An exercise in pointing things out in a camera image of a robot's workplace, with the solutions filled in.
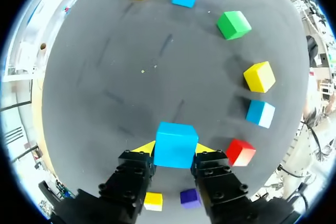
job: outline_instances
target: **cable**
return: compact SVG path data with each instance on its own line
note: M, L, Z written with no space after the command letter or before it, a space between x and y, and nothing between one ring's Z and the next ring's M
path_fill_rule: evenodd
M308 208L309 208L309 204L308 204L308 201L307 201L307 198L305 197L305 195L303 195L302 193L298 194L301 196L301 198L303 199L304 203L305 203L305 208L306 208L306 211L308 211Z
M287 173L288 175L293 176L293 177L295 177L295 178L305 178L305 177L307 177L307 176L299 176L299 175L295 175L295 174L293 174L293 173L287 171L286 169L284 169L284 167L283 167L281 164L278 166L278 170L283 170L285 173Z
M315 142L316 142L316 144L317 144L317 146L318 146L318 148L319 148L318 161L322 161L322 156L327 157L328 155L322 152L321 145L320 145L320 141L319 141L319 139L318 139L318 137L317 137L315 131L314 131L313 128L312 128L311 126L309 126L306 122L301 121L301 123L305 124L305 125L307 126L307 128L311 131L311 134L313 135L314 140L315 140Z

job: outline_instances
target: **black table surface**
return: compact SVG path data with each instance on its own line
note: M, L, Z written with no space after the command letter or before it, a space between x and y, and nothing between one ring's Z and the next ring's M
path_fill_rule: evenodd
M252 26L225 40L216 22L240 10ZM250 92L243 72L270 62L275 85ZM232 138L257 152L234 167L254 194L285 156L298 127L309 60L299 13L289 0L78 0L51 51L43 90L44 134L60 180L98 195L126 149L155 140L160 122L193 125L199 143L226 150ZM245 120L251 99L276 107L269 129ZM163 212L139 223L209 220L184 210L180 192L194 188L188 169L158 167L149 191L163 193Z

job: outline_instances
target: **screw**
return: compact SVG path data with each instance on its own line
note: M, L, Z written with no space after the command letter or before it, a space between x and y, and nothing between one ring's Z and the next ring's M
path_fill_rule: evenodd
M205 171L204 171L204 175L211 175L211 174L213 174L213 173L214 173L213 170L205 170Z
M215 192L213 199L222 199L224 198L224 194L221 191Z
M226 171L226 172L230 172L231 171L231 169L230 169L230 167L228 165L225 165L223 167L223 170Z
M246 193L246 192L247 192L247 189L248 189L248 186L247 186L246 184L241 184L240 187L239 187L239 189L240 189L241 191L243 191L244 193Z
M106 185L106 184L100 184L100 185L98 186L98 188L99 188L99 190L104 191L104 190L107 189L107 185Z
M123 195L125 198L134 199L135 196L131 191L126 191Z

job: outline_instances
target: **purple cube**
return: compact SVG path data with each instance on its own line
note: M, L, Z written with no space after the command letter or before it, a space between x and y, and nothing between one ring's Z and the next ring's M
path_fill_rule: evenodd
M181 205L184 208L196 208L200 207L201 198L196 189L189 189L181 192Z

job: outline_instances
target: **green cube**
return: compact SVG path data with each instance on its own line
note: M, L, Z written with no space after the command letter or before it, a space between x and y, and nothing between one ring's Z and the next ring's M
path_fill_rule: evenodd
M219 18L217 26L225 39L237 39L252 30L241 11L224 12Z

